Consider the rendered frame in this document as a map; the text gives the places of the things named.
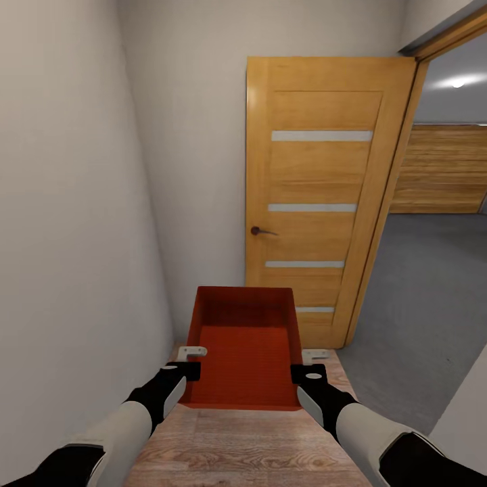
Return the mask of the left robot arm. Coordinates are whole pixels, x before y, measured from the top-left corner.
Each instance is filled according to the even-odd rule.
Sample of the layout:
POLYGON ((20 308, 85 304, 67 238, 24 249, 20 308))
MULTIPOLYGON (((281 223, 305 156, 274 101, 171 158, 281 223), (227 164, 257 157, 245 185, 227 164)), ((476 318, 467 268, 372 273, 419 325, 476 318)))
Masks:
POLYGON ((71 436, 34 473, 2 487, 122 487, 139 453, 183 397, 187 381, 199 381, 206 347, 181 346, 177 362, 160 367, 155 378, 97 423, 71 436))

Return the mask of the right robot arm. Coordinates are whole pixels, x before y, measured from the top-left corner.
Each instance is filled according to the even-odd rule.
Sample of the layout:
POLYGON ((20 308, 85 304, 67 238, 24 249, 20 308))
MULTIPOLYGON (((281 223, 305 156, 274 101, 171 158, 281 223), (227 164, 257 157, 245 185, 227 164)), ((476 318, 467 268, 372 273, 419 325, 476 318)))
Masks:
POLYGON ((302 408, 326 431, 373 487, 487 487, 487 476, 453 461, 428 436, 389 420, 327 382, 326 349, 303 349, 291 365, 302 408))

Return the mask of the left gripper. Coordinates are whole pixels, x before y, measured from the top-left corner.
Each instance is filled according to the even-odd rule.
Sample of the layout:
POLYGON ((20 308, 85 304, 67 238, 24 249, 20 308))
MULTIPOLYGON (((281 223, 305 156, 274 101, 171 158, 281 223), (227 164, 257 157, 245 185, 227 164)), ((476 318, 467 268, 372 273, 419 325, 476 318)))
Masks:
POLYGON ((187 372, 187 381, 199 381, 200 380, 200 375, 201 375, 201 362, 168 362, 166 366, 168 365, 182 365, 182 367, 185 368, 187 372))

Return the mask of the storage box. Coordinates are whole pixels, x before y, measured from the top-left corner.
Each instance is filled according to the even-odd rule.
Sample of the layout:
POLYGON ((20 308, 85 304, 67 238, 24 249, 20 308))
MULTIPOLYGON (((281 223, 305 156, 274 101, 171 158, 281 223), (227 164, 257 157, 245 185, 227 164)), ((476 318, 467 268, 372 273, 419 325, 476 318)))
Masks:
POLYGON ((291 379, 302 364, 293 289, 199 286, 188 346, 206 347, 199 381, 187 381, 178 404, 193 409, 303 409, 291 379))

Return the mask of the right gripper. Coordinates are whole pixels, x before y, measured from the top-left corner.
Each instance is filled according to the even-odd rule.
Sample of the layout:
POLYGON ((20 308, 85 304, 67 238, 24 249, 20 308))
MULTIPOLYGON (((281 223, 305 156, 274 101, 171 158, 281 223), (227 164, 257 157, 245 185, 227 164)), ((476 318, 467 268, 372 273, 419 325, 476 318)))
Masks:
POLYGON ((304 366, 303 364, 292 364, 291 365, 291 379, 293 384, 300 385, 302 382, 303 372, 306 371, 318 371, 323 379, 327 381, 327 374, 325 365, 322 363, 314 364, 313 366, 304 366))

